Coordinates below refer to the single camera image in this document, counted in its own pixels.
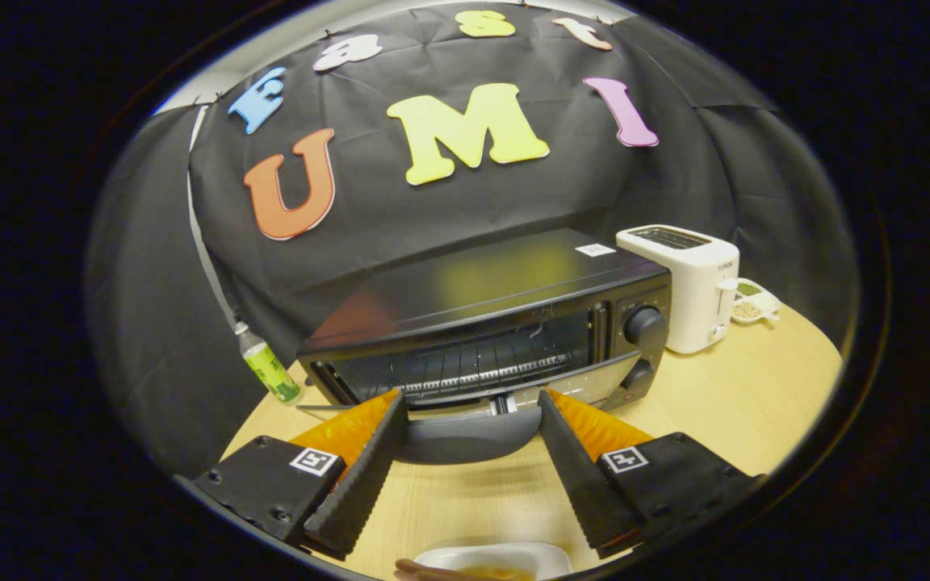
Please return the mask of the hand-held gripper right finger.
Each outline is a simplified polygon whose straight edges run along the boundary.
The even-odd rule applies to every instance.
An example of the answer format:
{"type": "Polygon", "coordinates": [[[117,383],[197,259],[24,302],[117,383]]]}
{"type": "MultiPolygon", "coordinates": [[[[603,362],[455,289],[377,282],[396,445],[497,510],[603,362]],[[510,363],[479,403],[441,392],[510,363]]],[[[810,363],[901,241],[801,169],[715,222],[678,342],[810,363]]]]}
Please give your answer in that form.
{"type": "Polygon", "coordinates": [[[764,481],[685,433],[651,437],[553,390],[538,404],[547,452],[599,558],[674,544],[764,481]]]}

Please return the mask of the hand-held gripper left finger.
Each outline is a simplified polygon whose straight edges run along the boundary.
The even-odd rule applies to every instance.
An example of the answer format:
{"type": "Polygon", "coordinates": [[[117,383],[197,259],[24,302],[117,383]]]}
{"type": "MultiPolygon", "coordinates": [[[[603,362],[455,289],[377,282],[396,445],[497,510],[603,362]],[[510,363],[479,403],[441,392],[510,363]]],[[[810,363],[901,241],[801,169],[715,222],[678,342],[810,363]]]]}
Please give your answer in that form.
{"type": "Polygon", "coordinates": [[[392,390],[291,441],[258,435],[192,485],[282,543],[343,560],[371,515],[407,423],[404,395],[392,390]]]}

